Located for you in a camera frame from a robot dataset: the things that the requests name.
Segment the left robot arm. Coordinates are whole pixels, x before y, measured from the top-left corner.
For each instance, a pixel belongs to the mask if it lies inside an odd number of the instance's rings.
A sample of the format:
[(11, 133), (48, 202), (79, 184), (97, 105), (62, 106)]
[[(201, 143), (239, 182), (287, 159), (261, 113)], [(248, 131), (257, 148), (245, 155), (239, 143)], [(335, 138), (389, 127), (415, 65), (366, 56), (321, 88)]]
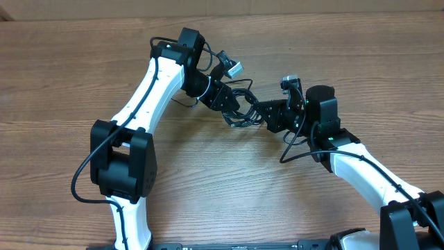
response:
[(182, 29), (178, 39), (152, 37), (145, 77), (128, 103), (110, 121), (97, 120), (90, 132), (90, 154), (84, 164), (91, 182), (110, 205), (116, 240), (110, 249), (149, 249), (152, 234), (146, 218), (146, 198), (157, 175), (153, 134), (173, 95), (186, 95), (215, 111), (227, 113), (239, 105), (224, 76), (244, 70), (226, 52), (211, 53), (214, 69), (198, 69), (202, 52), (211, 48), (194, 29)]

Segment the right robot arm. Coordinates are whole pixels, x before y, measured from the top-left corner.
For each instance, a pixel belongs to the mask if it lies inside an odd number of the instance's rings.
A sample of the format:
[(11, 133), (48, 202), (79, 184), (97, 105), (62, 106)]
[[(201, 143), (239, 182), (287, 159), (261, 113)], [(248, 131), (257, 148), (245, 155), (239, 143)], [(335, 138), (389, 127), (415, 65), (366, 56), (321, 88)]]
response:
[(349, 183), (379, 215), (379, 233), (352, 228), (327, 240), (306, 240), (299, 249), (442, 249), (443, 193), (426, 193), (376, 160), (341, 127), (334, 88), (317, 85), (301, 93), (285, 87), (285, 100), (254, 103), (268, 130), (307, 139), (308, 155)]

